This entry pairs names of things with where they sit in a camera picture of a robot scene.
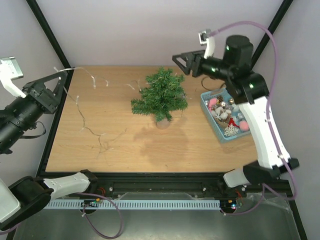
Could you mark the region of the small green christmas tree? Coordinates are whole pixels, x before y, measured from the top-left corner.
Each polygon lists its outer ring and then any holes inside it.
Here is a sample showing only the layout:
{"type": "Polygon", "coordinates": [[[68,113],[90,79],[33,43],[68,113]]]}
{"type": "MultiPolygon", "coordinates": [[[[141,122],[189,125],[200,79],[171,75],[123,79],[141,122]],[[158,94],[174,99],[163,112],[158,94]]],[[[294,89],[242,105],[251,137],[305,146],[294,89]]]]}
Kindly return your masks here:
{"type": "Polygon", "coordinates": [[[146,76],[145,81],[147,87],[139,90],[140,98],[130,101],[131,111],[135,115],[153,116],[157,128],[166,129],[173,119],[172,112],[188,108],[182,86],[185,77],[160,67],[156,73],[146,76]]]}

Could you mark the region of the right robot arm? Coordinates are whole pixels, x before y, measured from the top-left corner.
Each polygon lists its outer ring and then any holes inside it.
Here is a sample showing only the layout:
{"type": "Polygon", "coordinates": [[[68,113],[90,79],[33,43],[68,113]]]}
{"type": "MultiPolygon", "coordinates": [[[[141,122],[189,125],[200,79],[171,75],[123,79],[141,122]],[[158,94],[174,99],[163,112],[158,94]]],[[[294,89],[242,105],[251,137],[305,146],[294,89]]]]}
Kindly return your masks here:
{"type": "Polygon", "coordinates": [[[268,183],[281,174],[299,167],[297,158],[284,147],[272,111],[267,108],[270,99],[265,79],[251,69],[253,44],[243,35],[228,36],[223,58],[214,57],[215,39],[200,34],[205,50],[185,52],[172,60],[185,75],[201,75],[223,80],[226,89],[248,123],[254,140],[257,160],[223,175],[218,191],[229,196],[237,186],[268,183]]]}

